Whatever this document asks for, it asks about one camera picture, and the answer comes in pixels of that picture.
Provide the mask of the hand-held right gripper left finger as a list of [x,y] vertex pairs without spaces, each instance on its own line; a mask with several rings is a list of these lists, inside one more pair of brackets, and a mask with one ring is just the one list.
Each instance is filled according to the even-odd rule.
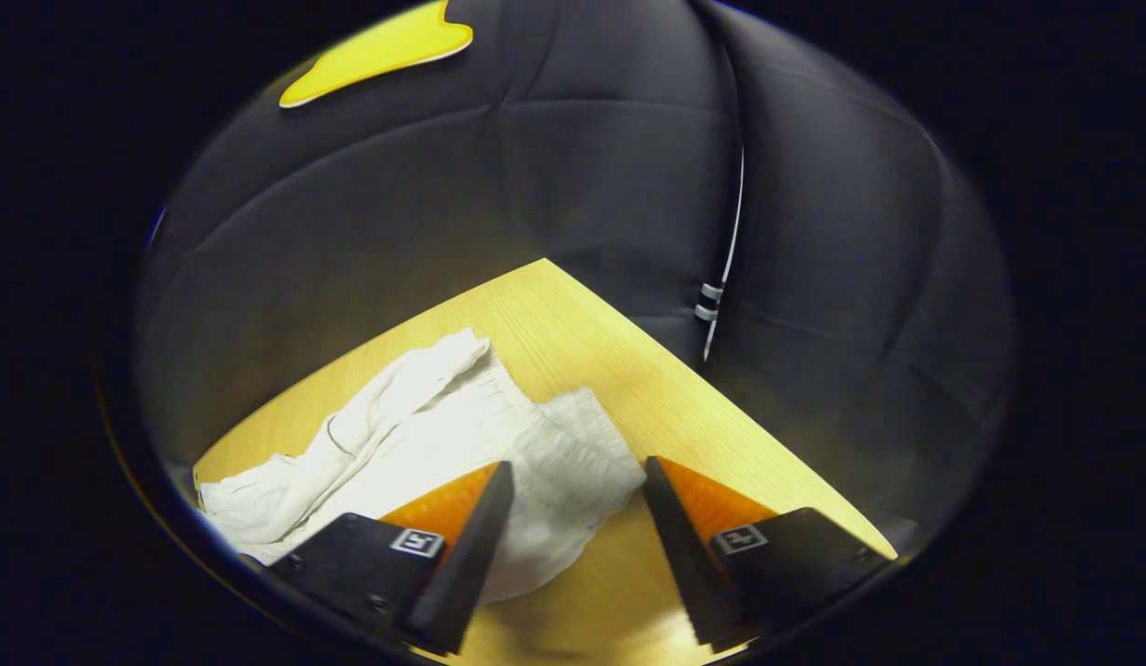
[[342,514],[268,572],[364,635],[455,655],[513,497],[513,469],[496,461],[379,519]]

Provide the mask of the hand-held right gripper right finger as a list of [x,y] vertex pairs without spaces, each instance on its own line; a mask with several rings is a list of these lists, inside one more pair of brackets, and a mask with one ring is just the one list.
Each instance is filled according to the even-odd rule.
[[887,557],[813,507],[776,512],[670,459],[644,496],[699,644],[780,638],[850,598]]

